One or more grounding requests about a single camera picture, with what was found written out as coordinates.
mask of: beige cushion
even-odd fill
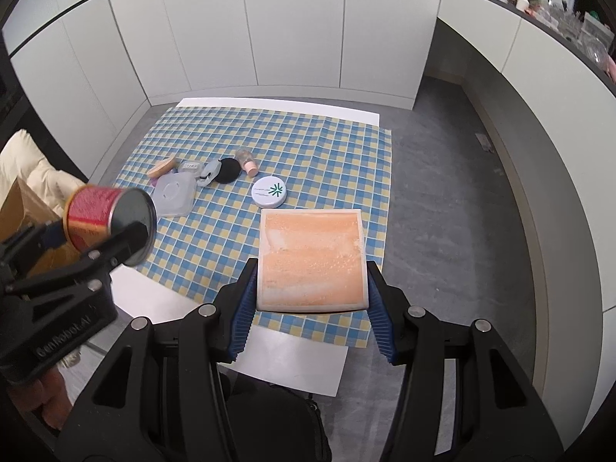
[[[0,152],[0,204],[4,203],[17,177],[25,180],[28,187],[60,216],[70,194],[83,185],[76,177],[53,168],[25,130],[13,134]]]

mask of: square plastic lid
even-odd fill
[[[152,201],[158,217],[187,216],[195,204],[196,180],[193,174],[165,174],[158,179]]]

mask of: black round object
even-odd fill
[[[221,159],[221,171],[214,177],[216,182],[221,184],[229,184],[239,177],[241,174],[241,165],[235,158]]]

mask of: red tin can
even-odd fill
[[[126,262],[135,266],[148,257],[156,236],[156,210],[150,195],[138,188],[86,185],[77,189],[64,209],[64,234],[83,252],[138,220],[148,230],[148,242]]]

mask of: pink bottle cap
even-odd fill
[[[254,177],[259,173],[259,168],[254,161],[247,161],[244,163],[244,171],[248,174],[248,177]]]

